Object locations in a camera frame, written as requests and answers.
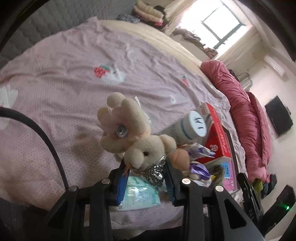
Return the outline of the green wet wipes pack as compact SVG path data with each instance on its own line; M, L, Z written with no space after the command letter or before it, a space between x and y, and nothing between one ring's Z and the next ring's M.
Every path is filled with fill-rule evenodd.
M123 201L116 211L131 211L160 206L158 188L151 186L142 176L129 176Z

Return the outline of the purple white snack packet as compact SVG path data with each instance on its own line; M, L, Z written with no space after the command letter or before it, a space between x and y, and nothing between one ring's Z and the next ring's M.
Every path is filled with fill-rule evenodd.
M214 151L208 149L207 147L205 147L199 143L187 145L182 148L188 152L191 161L195 161L196 159L199 159L199 158L205 158L205 157L214 158L215 157Z

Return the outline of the cream bunny plush keychain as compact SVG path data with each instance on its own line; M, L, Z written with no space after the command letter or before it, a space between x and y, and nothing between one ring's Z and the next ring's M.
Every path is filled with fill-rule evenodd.
M97 112L98 126L104 132L102 149L122 154L126 171L135 170L150 185L162 187L166 157L176 150L176 141L166 134L151 134L147 115L135 98L114 92L106 103Z

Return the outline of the leopard print scrunchie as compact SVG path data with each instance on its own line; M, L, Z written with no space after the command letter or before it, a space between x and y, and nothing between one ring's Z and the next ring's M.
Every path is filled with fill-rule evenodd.
M224 180L224 168L221 165L213 166L209 169L209 173L211 174L212 182L210 187L214 187L216 185L221 185Z

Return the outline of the dark shallow tray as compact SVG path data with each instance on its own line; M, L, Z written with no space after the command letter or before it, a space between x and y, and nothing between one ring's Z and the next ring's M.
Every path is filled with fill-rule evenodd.
M234 194L240 190L239 183L236 179L237 174L239 173L237 165L237 157L234 150L234 145L232 142L231 135L229 130L223 126L224 133L227 137L227 141L230 147L231 160L223 163L221 166L224 168L224 180L223 187L230 193Z

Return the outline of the pink book in tray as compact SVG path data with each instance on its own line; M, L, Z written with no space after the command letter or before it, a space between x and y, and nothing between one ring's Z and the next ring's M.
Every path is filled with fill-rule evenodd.
M214 184L221 184L229 193L238 190L238 184L235 178L235 169L232 158L229 156L220 156L217 158L203 158L203 165L213 176Z

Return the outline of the white cylindrical bottle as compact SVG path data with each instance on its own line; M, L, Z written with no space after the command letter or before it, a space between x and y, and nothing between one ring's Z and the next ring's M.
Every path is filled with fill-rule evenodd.
M205 144L209 131L210 118L196 111L190 111L175 123L166 127L157 135L172 137L177 146L190 145L193 143Z

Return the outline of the red tissue pack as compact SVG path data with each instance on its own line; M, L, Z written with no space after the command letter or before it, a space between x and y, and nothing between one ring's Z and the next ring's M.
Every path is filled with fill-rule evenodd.
M202 145L215 153L215 157L199 158L198 162L207 168L211 168L231 161L232 155L229 143L215 108L205 102L197 107L195 111L201 114L207 126L207 134L203 138Z

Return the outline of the pink folded quilt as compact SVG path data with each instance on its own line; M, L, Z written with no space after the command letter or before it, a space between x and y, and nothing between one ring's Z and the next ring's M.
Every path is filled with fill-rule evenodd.
M272 142L267 117L259 101L242 88L223 62L205 61L200 69L230 103L230 113L245 150L248 179L269 183L267 166L272 156Z

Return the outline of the lilac strawberry bedsheet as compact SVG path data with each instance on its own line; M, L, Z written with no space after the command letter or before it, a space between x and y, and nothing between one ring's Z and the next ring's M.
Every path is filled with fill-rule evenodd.
M215 107L231 133L239 172L246 172L226 96L201 71L202 61L145 24L90 18L39 41L1 69L1 103L34 120L55 147L67 180L79 188L106 178L119 161L99 144L97 111L112 92L137 96L158 133L203 102ZM101 65L125 73L121 84L95 74ZM49 210L64 193L56 163L29 127L1 118L1 198ZM112 211L112 228L156 230L179 226L182 207L166 195L161 206Z

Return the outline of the cream curtain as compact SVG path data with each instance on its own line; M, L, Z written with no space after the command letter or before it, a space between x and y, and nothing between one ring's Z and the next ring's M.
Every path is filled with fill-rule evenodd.
M261 37L257 29L252 26L242 35L228 50L217 57L217 60L222 61L227 67L237 63L245 54L250 53L251 49L261 41Z

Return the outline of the window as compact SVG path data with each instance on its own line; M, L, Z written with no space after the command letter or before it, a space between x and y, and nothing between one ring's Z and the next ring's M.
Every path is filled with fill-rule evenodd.
M249 29L250 22L235 1L195 1L180 26L197 35L206 47L224 51Z

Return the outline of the grey quilted headboard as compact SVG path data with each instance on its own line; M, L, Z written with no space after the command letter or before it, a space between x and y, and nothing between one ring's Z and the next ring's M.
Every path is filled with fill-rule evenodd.
M40 40L93 16L114 20L135 1L1 1L1 66Z

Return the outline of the black wall television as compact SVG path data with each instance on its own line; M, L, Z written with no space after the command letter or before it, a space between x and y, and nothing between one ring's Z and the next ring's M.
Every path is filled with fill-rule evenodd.
M264 107L278 136L282 136L292 128L291 112L278 96L274 97Z

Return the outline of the wall air conditioner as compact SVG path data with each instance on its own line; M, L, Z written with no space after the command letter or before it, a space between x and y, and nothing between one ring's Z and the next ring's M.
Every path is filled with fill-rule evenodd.
M268 64L281 78L285 76L285 69L272 57L270 57L269 55L265 55L263 61Z

